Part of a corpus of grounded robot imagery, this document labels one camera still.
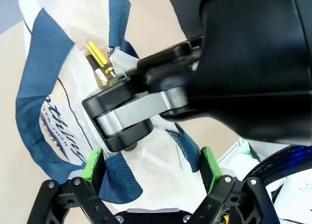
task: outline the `blue fabric handle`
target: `blue fabric handle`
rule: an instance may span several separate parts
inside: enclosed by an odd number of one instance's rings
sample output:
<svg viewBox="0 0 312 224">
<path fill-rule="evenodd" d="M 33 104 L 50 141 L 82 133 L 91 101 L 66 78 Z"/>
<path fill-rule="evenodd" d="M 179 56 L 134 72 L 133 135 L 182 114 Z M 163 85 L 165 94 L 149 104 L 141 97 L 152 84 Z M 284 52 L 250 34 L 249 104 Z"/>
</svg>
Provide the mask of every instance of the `blue fabric handle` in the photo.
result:
<svg viewBox="0 0 312 224">
<path fill-rule="evenodd" d="M 59 183 L 64 183 L 71 172 L 84 169 L 63 161 L 45 141 L 39 125 L 40 110 L 52 92 L 62 65 L 74 46 L 59 25 L 42 9 L 31 32 L 28 58 L 16 98 L 16 122 L 20 136 L 34 161 L 44 172 Z M 121 154 L 106 162 L 100 198 L 117 204 L 131 202 L 142 194 Z"/>
<path fill-rule="evenodd" d="M 33 27 L 29 55 L 16 98 L 16 123 L 23 143 L 44 172 L 60 183 L 81 169 L 60 159 L 45 141 L 39 125 L 41 106 L 52 92 L 60 69 L 74 46 L 64 31 L 42 9 Z"/>
<path fill-rule="evenodd" d="M 109 0 L 109 47 L 138 58 L 132 45 L 125 40 L 131 4 L 128 0 Z"/>
</svg>

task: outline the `screw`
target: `screw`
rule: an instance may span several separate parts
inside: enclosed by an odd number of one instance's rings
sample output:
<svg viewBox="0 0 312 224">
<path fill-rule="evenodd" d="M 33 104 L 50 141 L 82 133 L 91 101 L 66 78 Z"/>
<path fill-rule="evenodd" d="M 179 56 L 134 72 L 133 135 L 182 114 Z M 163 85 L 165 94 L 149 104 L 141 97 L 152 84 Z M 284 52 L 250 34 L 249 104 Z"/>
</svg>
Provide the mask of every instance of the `screw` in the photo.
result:
<svg viewBox="0 0 312 224">
<path fill-rule="evenodd" d="M 53 188 L 53 187 L 54 187 L 54 185 L 55 185 L 55 183 L 54 183 L 54 182 L 49 182 L 49 184 L 48 184 L 49 188 Z"/>
<path fill-rule="evenodd" d="M 185 215 L 183 217 L 183 222 L 186 223 L 190 219 L 190 217 L 191 217 L 190 215 Z"/>
<path fill-rule="evenodd" d="M 74 180 L 74 184 L 75 184 L 75 185 L 79 185 L 80 183 L 81 183 L 80 179 L 75 179 L 75 180 Z"/>
<path fill-rule="evenodd" d="M 250 183 L 251 183 L 252 185 L 256 185 L 256 184 L 257 184 L 257 181 L 256 181 L 255 179 L 251 179 L 251 180 L 250 180 Z"/>
<path fill-rule="evenodd" d="M 118 215 L 118 216 L 116 216 L 116 219 L 117 219 L 117 221 L 119 221 L 120 224 L 123 223 L 123 217 L 122 216 Z"/>
<path fill-rule="evenodd" d="M 231 179 L 230 177 L 225 177 L 225 178 L 224 178 L 224 181 L 225 181 L 226 183 L 230 183 L 230 182 L 232 181 L 232 179 Z"/>
</svg>

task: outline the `white plastic bag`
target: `white plastic bag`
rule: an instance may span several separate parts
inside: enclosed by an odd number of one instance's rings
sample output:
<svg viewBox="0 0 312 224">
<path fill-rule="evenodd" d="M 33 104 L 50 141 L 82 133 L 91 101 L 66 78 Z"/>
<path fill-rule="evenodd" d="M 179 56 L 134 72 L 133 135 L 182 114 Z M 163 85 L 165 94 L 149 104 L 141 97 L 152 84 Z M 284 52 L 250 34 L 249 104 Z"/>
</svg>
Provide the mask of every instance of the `white plastic bag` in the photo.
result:
<svg viewBox="0 0 312 224">
<path fill-rule="evenodd" d="M 81 165 L 87 161 L 91 147 L 104 148 L 106 157 L 113 155 L 107 151 L 81 105 L 81 101 L 97 88 L 83 50 L 90 40 L 107 47 L 108 0 L 19 0 L 19 4 L 25 19 L 26 53 L 34 21 L 42 7 L 76 43 L 41 108 L 49 133 L 72 164 Z M 123 69 L 127 68 L 124 62 L 122 65 Z M 164 130 L 177 132 L 175 125 L 159 116 L 153 118 L 153 123 L 157 127 L 139 142 L 137 149 L 122 153 L 143 188 L 143 194 L 128 205 L 115 207 L 118 210 L 179 207 L 193 212 L 206 195 L 200 175 L 192 173 L 180 148 Z"/>
</svg>

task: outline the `green gripper pad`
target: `green gripper pad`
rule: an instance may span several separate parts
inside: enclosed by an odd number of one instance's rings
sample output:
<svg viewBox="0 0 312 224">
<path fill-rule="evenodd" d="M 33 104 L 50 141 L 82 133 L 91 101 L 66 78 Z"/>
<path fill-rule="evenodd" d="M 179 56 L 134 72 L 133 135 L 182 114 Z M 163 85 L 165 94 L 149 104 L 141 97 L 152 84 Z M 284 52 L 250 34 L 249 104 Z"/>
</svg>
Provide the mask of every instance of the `green gripper pad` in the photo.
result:
<svg viewBox="0 0 312 224">
<path fill-rule="evenodd" d="M 103 149 L 94 149 L 83 170 L 82 178 L 90 184 L 93 192 L 98 195 L 106 171 Z"/>
<path fill-rule="evenodd" d="M 222 172 L 210 147 L 204 147 L 200 153 L 200 174 L 207 194 L 213 190 Z"/>
</svg>

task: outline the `blue mesh fabric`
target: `blue mesh fabric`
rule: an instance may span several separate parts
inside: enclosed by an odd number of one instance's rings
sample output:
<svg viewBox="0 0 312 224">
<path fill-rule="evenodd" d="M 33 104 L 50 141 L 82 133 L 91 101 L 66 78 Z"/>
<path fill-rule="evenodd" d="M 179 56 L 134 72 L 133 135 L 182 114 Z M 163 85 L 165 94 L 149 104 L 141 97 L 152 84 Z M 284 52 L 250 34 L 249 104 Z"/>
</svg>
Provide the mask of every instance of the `blue mesh fabric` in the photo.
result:
<svg viewBox="0 0 312 224">
<path fill-rule="evenodd" d="M 60 159 L 45 141 L 39 126 L 41 106 L 56 83 L 60 68 L 74 43 L 42 9 L 34 23 L 29 55 L 16 98 L 16 123 L 34 161 L 60 183 L 81 169 Z"/>
<path fill-rule="evenodd" d="M 200 150 L 194 140 L 179 126 L 175 124 L 179 133 L 167 130 L 168 134 L 174 138 L 179 145 L 185 159 L 190 163 L 192 172 L 195 173 L 200 167 Z"/>
<path fill-rule="evenodd" d="M 16 98 L 16 122 L 20 136 L 34 161 L 52 179 L 64 183 L 71 172 L 84 169 L 60 159 L 45 141 L 39 126 L 41 106 L 52 92 L 61 67 L 74 43 L 42 9 L 33 31 L 28 58 Z M 123 204 L 139 197 L 142 188 L 122 155 L 107 159 L 104 191 L 100 198 Z"/>
<path fill-rule="evenodd" d="M 99 197 L 114 204 L 125 204 L 137 199 L 143 189 L 136 181 L 126 160 L 118 153 L 105 160 L 107 173 L 104 175 Z"/>
<path fill-rule="evenodd" d="M 128 0 L 109 0 L 109 46 L 121 47 L 127 29 L 130 13 Z"/>
</svg>

